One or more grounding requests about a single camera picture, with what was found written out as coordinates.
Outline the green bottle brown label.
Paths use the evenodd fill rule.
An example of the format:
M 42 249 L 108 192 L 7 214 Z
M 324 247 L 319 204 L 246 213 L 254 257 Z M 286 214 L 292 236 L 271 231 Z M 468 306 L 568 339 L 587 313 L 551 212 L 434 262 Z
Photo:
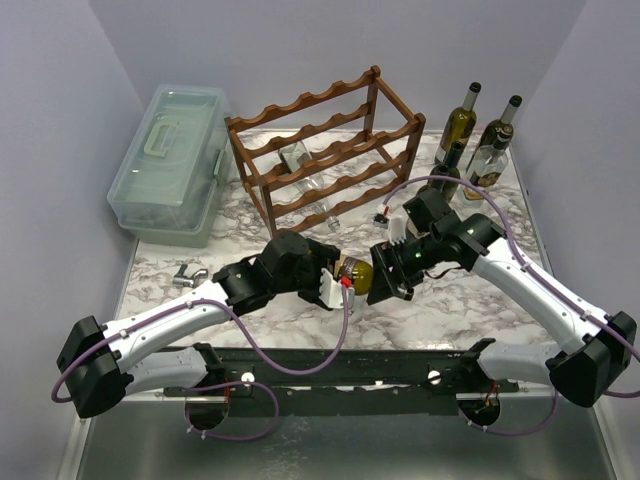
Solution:
M 335 264 L 335 277 L 338 280 L 347 278 L 355 290 L 355 295 L 363 296 L 368 294 L 371 289 L 374 269 L 367 261 L 349 255 L 341 255 Z

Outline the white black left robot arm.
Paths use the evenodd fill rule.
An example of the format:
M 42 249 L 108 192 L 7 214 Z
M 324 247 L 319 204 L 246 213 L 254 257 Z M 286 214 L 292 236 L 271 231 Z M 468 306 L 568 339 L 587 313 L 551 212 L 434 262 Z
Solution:
M 222 267 L 189 293 L 128 318 L 77 321 L 56 364 L 60 377 L 51 399 L 70 402 L 81 418 L 100 415 L 128 395 L 165 388 L 214 393 L 222 380 L 215 354 L 206 347 L 171 349 L 202 329 L 239 322 L 279 294 L 295 292 L 326 310 L 348 312 L 355 291 L 335 279 L 340 251 L 285 230 L 253 256 Z

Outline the dark green wine bottle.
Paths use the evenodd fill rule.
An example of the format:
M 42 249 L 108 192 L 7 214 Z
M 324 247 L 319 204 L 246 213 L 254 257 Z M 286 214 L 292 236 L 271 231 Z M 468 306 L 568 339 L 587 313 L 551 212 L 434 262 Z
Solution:
M 447 178 L 460 178 L 458 164 L 464 152 L 465 145 L 460 141 L 451 144 L 449 152 L 445 155 L 441 163 L 436 165 L 430 172 L 430 176 L 442 176 Z M 438 191 L 445 201 L 449 203 L 456 193 L 458 184 L 456 182 L 443 179 L 430 179 L 427 182 L 429 189 Z
M 445 180 L 431 179 L 419 189 L 418 212 L 413 216 L 413 224 L 419 234 L 426 234 L 429 225 L 447 213 L 446 184 Z

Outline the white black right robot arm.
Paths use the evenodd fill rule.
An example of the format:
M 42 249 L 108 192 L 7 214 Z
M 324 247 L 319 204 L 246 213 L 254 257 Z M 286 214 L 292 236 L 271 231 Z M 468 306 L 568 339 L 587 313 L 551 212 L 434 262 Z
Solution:
M 570 402 L 591 407 L 629 366 L 636 321 L 580 298 L 531 261 L 491 218 L 475 213 L 460 219 L 432 190 L 413 197 L 404 209 L 419 234 L 407 238 L 404 227 L 389 227 L 387 240 L 371 248 L 368 304 L 411 300 L 429 269 L 450 262 L 500 289 L 554 341 L 477 343 L 459 370 L 467 389 L 480 392 L 495 380 L 523 380 L 552 386 Z

